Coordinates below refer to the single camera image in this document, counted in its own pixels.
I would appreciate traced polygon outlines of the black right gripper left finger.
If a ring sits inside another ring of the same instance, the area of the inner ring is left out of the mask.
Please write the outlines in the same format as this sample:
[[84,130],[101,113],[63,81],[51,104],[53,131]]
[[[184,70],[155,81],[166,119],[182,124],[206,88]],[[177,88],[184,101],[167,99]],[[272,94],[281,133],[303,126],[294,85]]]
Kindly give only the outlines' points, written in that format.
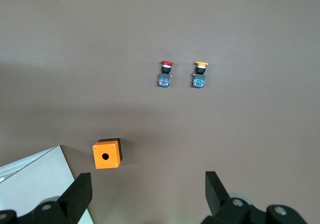
[[91,173],[81,173],[56,201],[36,206],[21,217],[14,210],[0,212],[2,224],[77,224],[93,196]]

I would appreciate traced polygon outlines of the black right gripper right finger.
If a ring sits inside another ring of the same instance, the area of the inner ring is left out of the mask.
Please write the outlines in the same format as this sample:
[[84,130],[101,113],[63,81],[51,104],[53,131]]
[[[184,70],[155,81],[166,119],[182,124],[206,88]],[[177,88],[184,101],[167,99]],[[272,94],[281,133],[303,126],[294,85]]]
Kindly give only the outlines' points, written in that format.
[[242,198],[232,198],[215,171],[205,173],[205,197],[211,215],[203,224],[305,224],[293,208],[270,205],[263,212]]

